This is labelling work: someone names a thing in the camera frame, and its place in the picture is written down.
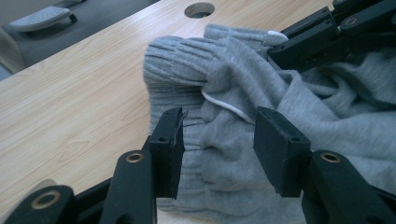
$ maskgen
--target round hole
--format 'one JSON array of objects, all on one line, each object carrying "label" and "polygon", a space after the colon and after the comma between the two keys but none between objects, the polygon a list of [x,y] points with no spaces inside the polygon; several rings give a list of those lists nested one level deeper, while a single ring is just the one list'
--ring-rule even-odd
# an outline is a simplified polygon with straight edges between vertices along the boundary
[{"label": "round hole", "polygon": [[128,162],[138,162],[138,161],[143,160],[143,155],[140,153],[133,153],[133,154],[127,156],[126,160]]},{"label": "round hole", "polygon": [[43,209],[55,204],[60,198],[61,193],[59,191],[50,190],[38,196],[34,201],[32,201],[31,205],[33,209]]},{"label": "round hole", "polygon": [[366,217],[366,222],[370,223],[370,224],[385,224],[384,220],[382,220],[380,217],[376,217],[376,216]]},{"label": "round hole", "polygon": [[134,217],[131,214],[124,214],[117,218],[117,224],[133,224]]},{"label": "round hole", "polygon": [[323,160],[328,161],[328,162],[340,162],[341,161],[341,159],[337,155],[330,153],[330,152],[322,153],[320,155],[320,157]]},{"label": "round hole", "polygon": [[346,25],[353,25],[357,20],[357,18],[352,17],[346,21]]},{"label": "round hole", "polygon": [[192,19],[201,19],[210,16],[215,11],[215,7],[210,3],[195,3],[186,7],[184,15]]}]

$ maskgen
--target table grommet hole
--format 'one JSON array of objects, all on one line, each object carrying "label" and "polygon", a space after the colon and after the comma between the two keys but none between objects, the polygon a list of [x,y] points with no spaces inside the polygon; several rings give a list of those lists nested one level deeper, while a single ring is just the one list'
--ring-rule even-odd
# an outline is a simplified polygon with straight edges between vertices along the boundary
[{"label": "table grommet hole", "polygon": [[201,19],[210,16],[215,11],[215,6],[210,3],[194,3],[184,10],[184,15],[192,19]]}]

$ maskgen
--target gray fabric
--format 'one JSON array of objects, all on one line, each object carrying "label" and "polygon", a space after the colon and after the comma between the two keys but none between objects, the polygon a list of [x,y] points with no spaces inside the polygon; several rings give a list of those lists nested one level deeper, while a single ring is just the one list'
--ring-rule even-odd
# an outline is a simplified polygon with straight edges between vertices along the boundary
[{"label": "gray fabric", "polygon": [[167,109],[190,111],[177,200],[158,200],[160,209],[218,223],[304,223],[300,199],[275,194],[252,149],[259,105],[287,117],[313,150],[348,156],[371,184],[396,193],[395,51],[299,74],[267,61],[266,51],[284,41],[208,25],[205,38],[166,36],[149,45],[150,129]]}]

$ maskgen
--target screw hole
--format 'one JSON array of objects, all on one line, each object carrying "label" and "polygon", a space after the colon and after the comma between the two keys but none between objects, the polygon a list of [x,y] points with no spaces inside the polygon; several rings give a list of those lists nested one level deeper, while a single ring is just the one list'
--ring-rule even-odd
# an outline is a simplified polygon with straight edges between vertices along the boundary
[{"label": "screw hole", "polygon": [[43,209],[50,207],[51,205],[58,202],[61,198],[61,193],[57,190],[50,190],[38,196],[34,201],[32,201],[33,209]]},{"label": "screw hole", "polygon": [[320,157],[323,160],[328,161],[328,162],[340,162],[341,161],[341,159],[337,155],[335,155],[333,153],[329,153],[329,152],[322,153],[320,155]]},{"label": "screw hole", "polygon": [[138,162],[138,161],[143,160],[143,155],[140,153],[133,153],[133,154],[127,156],[126,160],[128,162]]},{"label": "screw hole", "polygon": [[348,20],[346,21],[345,25],[347,25],[347,26],[353,25],[353,24],[355,24],[356,21],[358,21],[357,18],[354,18],[354,17],[353,17],[353,18],[350,18],[350,19],[348,19]]}]

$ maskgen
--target wooden table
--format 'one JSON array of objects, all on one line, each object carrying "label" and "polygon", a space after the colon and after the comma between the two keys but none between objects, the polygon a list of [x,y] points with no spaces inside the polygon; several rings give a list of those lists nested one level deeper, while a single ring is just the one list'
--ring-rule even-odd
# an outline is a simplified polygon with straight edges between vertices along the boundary
[{"label": "wooden table", "polygon": [[[282,30],[331,5],[207,0],[212,15],[187,18],[196,2],[162,0],[0,82],[0,216],[41,180],[79,193],[111,177],[123,152],[142,147],[149,129],[142,63],[154,38],[203,36],[209,23]],[[159,215],[159,223],[177,220]]]}]

